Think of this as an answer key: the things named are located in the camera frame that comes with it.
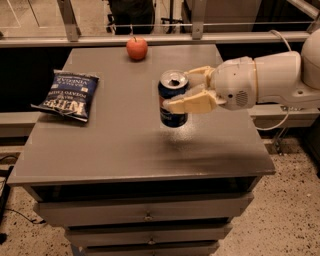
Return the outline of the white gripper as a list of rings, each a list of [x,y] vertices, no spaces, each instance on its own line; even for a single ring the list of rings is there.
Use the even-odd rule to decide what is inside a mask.
[[[256,65],[252,58],[231,59],[216,69],[202,66],[184,74],[193,88],[162,103],[172,114],[204,114],[218,105],[228,110],[249,109],[256,104]],[[210,81],[214,90],[207,88]]]

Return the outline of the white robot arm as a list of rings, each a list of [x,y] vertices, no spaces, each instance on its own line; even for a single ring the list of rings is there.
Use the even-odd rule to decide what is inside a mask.
[[[250,109],[258,103],[319,108],[320,30],[309,35],[299,52],[231,59],[215,68],[190,70],[186,75],[191,88],[162,103],[171,113],[208,113],[218,106]]]

